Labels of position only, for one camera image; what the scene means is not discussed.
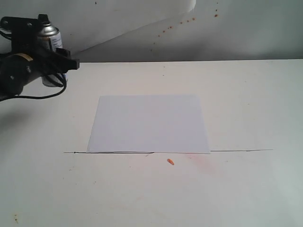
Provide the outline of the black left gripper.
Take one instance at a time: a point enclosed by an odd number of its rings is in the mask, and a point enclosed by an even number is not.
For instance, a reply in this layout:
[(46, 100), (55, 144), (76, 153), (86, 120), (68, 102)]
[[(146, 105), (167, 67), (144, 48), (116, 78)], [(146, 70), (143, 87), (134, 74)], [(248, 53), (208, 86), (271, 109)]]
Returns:
[(0, 59), (0, 100), (15, 98), (47, 99), (58, 96), (61, 91), (47, 96), (22, 96), (24, 86), (39, 77), (55, 75), (64, 88), (64, 73), (79, 69), (79, 59), (72, 59), (70, 51), (56, 48), (51, 51), (37, 40), (42, 22), (35, 18), (3, 17), (0, 27), (9, 31), (11, 52)]

